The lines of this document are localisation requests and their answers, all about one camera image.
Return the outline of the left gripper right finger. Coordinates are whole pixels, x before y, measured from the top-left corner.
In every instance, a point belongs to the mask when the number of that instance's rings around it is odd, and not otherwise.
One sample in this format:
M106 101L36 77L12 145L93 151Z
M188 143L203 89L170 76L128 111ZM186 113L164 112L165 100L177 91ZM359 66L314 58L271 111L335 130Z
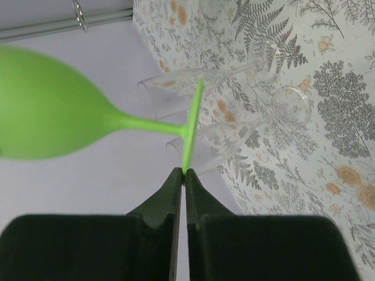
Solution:
M359 280L343 236L314 215L236 215L185 175L191 280Z

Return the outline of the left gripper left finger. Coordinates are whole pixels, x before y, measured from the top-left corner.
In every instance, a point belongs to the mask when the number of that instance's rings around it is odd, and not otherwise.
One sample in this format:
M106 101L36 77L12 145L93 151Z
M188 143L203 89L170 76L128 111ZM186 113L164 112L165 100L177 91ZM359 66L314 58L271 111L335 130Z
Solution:
M182 170L125 215L25 214L1 234L2 280L175 280Z

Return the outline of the clear wine glass front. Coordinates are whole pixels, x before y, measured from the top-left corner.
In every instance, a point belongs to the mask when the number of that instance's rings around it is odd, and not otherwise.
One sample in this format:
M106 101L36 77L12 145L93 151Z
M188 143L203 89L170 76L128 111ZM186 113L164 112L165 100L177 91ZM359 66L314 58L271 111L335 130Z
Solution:
M273 81L281 66L282 50L270 40L259 40L250 47L248 61L242 66L228 70L195 67L167 72L140 81L137 94L149 99L146 107L148 117L161 120L190 107L200 79L204 79L202 97L206 98L226 79L244 71L250 71L260 81Z

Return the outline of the clear wine glass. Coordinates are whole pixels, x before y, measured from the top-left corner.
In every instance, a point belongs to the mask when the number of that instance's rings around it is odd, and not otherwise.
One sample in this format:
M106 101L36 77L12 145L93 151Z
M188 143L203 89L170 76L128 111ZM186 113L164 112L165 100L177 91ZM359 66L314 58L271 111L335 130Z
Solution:
M311 116L307 95L285 86L274 93L272 113L254 121L221 122L199 128L189 168L197 174L216 168L231 158L261 125L269 121L284 121L290 125L305 125Z
M200 79L204 79L202 97L206 98L226 79L244 71L250 71L260 81L273 81L281 66L282 50L270 40L259 40L250 47L248 61L242 66L228 70L195 67L167 72L140 81L137 94L149 99L146 107L148 117L161 120L190 107Z

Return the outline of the green wine glass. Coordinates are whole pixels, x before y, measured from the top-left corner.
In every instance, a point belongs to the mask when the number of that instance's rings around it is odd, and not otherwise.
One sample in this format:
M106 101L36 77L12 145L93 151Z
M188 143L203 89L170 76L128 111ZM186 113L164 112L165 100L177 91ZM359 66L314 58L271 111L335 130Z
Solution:
M177 135L182 170L192 162L204 82L200 80L186 124L127 114L74 67L19 46L1 46L1 157L40 160L86 148L120 130Z

